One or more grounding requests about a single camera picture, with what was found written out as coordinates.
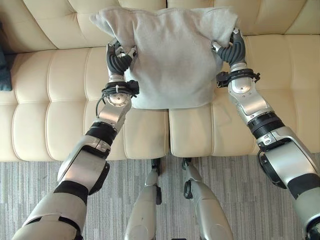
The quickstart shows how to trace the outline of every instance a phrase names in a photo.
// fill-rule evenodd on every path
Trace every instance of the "gray towel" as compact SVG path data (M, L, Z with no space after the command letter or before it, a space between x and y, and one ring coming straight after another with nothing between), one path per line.
M11 91L11 76L7 67L4 53L0 46L0 91Z
M237 21L229 8L167 8L157 12L111 7L91 16L102 31L115 36L137 58L125 72L139 82L132 99L139 109L178 109L212 101L213 80L222 68L211 40L227 46Z

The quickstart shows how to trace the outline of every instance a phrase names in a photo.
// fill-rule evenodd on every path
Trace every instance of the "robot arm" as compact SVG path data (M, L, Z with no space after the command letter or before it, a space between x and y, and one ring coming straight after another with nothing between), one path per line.
M97 103L105 103L96 113L89 131L77 143L58 172L58 185L34 208L13 240L82 240L87 214L87 197L102 187L110 165L106 158L131 108L131 98L139 94L136 81L125 82L124 72L137 50L124 56L119 42L107 45L109 83Z
M260 74L247 68L245 43L239 29L233 30L230 41L229 47L215 41L211 44L212 51L230 66L230 73L217 75L217 87L228 87L231 101L256 138L263 171L273 184L291 193L306 239L320 239L320 177L312 155L257 92Z

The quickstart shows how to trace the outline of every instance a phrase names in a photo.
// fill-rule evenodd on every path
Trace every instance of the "gray carpet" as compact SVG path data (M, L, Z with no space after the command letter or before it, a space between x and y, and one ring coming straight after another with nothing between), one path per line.
M317 163L320 154L315 154ZM216 194L235 240L301 240L302 228L286 190L271 184L253 156L194 159L203 180ZM59 162L0 163L0 239L9 240L36 203L56 185ZM102 190L88 199L85 240L121 240L131 208L151 162L110 163ZM198 240L191 202L183 197L181 159L162 159L162 205L157 206L157 239Z

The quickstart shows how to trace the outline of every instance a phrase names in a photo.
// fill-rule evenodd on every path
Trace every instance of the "leather upholstery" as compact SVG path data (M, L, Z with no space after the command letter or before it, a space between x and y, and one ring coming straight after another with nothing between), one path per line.
M95 119L108 79L105 47L18 54L13 91L0 92L0 161L63 161ZM169 150L168 110L132 109L109 160L158 158Z
M89 15L119 5L148 11L232 6L249 35L248 65L261 73L257 88L306 146L320 152L319 0L0 0L0 44L7 54L19 53L11 69L14 90L0 92L0 161L67 157L94 119L108 79L104 46L111 37ZM215 95L197 108L132 109L108 159L162 157L169 140L179 157L256 153L226 89Z

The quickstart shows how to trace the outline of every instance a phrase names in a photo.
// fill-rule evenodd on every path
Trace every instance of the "sofa seat cushion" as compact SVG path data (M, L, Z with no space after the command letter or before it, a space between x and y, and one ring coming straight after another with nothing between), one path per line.
M248 67L261 73L256 87L311 152L320 152L320 35L245 37ZM229 71L224 65L223 71ZM239 156L258 152L226 88L202 107L170 109L171 152L178 157Z
M0 161L63 161L95 119L109 77L106 48L17 54L11 92L0 92ZM168 110L131 109L108 160L169 150Z

